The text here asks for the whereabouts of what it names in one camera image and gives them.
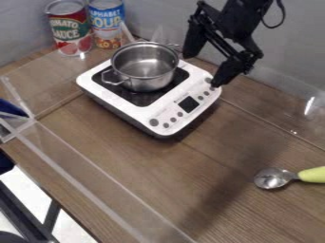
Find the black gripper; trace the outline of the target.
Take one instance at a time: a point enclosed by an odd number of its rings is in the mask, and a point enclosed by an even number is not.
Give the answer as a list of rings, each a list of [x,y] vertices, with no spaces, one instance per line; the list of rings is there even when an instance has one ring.
[[[239,73],[246,73],[262,57],[262,50],[252,40],[260,13],[259,0],[227,0],[222,10],[203,0],[196,2],[196,10],[188,18],[183,57],[194,58],[207,42],[223,54],[226,61],[212,76],[212,87],[220,87]]]

